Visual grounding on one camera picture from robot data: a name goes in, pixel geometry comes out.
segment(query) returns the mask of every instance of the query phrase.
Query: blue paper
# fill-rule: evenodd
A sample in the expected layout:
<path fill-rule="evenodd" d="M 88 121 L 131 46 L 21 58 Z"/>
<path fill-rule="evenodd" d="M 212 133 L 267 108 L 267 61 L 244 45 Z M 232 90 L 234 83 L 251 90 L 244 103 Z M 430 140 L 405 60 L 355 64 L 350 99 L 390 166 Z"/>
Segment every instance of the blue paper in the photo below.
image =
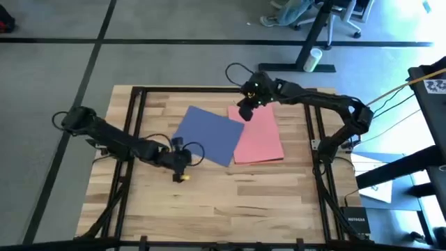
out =
<path fill-rule="evenodd" d="M 205 158 L 228 167 L 243 131 L 243 124 L 218 116 L 198 107 L 189 106 L 174 137 L 183 137 L 183 143 L 203 145 Z M 203 156 L 196 144 L 187 146 L 193 154 Z"/>

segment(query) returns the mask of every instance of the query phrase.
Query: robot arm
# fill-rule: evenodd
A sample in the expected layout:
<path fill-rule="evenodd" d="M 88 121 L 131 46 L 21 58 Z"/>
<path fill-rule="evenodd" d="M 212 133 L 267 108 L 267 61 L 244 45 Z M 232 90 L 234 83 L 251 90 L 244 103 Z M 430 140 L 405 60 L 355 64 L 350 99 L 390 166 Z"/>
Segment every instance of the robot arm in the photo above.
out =
<path fill-rule="evenodd" d="M 338 147 L 353 135 L 368 132 L 374 115 L 357 98 L 307 90 L 296 83 L 272 80 L 265 72 L 254 73 L 240 91 L 245 98 L 237 105 L 240 107 L 240 115 L 246 121 L 251 120 L 253 109 L 275 101 L 287 105 L 303 103 L 336 111 L 344 126 L 318 145 L 318 155 L 323 162 L 332 162 Z"/>
<path fill-rule="evenodd" d="M 62 120 L 62 129 L 72 136 L 88 135 L 87 142 L 93 147 L 103 146 L 105 151 L 121 161 L 137 157 L 142 162 L 174 171 L 173 181 L 183 182 L 185 168 L 191 164 L 192 154 L 181 147 L 182 138 L 172 139 L 173 149 L 153 140 L 136 138 L 108 124 L 96 116 L 93 109 L 74 107 Z"/>

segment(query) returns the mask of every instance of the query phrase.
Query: pink paper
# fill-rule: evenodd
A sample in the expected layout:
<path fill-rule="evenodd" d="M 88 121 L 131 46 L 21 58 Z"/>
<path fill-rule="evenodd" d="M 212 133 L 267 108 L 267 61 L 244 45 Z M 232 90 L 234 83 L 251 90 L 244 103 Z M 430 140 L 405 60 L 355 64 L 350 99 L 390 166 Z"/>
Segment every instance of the pink paper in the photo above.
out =
<path fill-rule="evenodd" d="M 245 124 L 234 151 L 236 164 L 282 160 L 284 150 L 279 137 L 272 104 L 254 109 L 251 121 L 238 114 L 238 107 L 228 107 L 229 118 Z"/>

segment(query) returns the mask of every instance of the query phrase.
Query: white cup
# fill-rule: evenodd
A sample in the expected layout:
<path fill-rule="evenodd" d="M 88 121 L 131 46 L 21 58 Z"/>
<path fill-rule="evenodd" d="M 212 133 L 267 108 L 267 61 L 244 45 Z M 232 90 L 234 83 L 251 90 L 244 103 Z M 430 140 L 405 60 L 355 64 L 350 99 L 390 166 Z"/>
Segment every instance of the white cup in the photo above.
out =
<path fill-rule="evenodd" d="M 304 65 L 304 71 L 312 73 L 315 67 L 318 65 L 322 57 L 322 51 L 320 49 L 312 49 L 309 52 L 307 62 Z"/>

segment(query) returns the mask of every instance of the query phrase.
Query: wooden tabletop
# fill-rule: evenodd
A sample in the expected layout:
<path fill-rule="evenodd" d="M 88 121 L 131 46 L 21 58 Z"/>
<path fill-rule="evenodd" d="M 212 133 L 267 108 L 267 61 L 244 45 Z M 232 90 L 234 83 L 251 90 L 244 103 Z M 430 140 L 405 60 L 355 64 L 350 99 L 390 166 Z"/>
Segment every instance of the wooden tabletop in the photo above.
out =
<path fill-rule="evenodd" d="M 131 89 L 115 86 L 111 96 L 106 120 L 120 129 Z M 241 98 L 239 93 L 148 93 L 140 136 L 164 133 L 171 137 L 190 105 L 227 116 L 227 107 Z M 276 104 L 274 110 L 284 147 L 283 161 L 222 167 L 204 160 L 186 169 L 189 181 L 174 183 L 172 171 L 136 160 L 122 239 L 138 241 L 146 235 L 150 241 L 293 243 L 303 238 L 306 243 L 323 243 L 303 106 Z M 327 135 L 342 126 L 333 111 L 323 109 L 322 115 Z M 312 117 L 317 136 L 314 113 Z M 153 139 L 167 143 L 163 138 Z M 104 159 L 93 165 L 77 234 L 83 234 L 105 208 L 115 163 Z M 343 204 L 344 196 L 357 189 L 353 169 L 343 160 L 335 160 L 332 166 L 338 200 Z M 360 206 L 359 194 L 349 195 L 348 203 Z M 328 211 L 332 237 L 336 238 Z"/>

